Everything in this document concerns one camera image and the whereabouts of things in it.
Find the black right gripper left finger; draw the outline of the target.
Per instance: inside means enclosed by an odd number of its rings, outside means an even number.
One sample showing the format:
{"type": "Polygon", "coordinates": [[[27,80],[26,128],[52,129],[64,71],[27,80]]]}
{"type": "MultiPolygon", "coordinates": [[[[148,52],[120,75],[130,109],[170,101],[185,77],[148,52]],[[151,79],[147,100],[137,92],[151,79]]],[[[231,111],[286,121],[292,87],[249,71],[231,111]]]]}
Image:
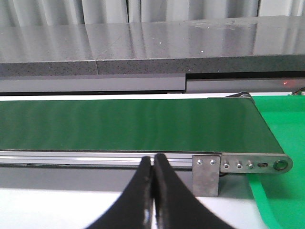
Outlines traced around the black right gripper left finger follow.
{"type": "Polygon", "coordinates": [[[131,181],[115,203],[89,229],[150,229],[153,214],[151,160],[141,159],[131,181]]]}

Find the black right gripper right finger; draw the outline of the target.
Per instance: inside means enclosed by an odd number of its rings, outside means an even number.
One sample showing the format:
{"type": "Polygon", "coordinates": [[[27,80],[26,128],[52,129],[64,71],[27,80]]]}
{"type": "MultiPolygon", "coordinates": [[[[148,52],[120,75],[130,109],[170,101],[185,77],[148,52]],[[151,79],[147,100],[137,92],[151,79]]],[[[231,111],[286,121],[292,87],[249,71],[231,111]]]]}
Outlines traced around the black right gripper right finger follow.
{"type": "Polygon", "coordinates": [[[159,229],[231,229],[191,193],[164,154],[154,157],[154,198],[159,229]]]}

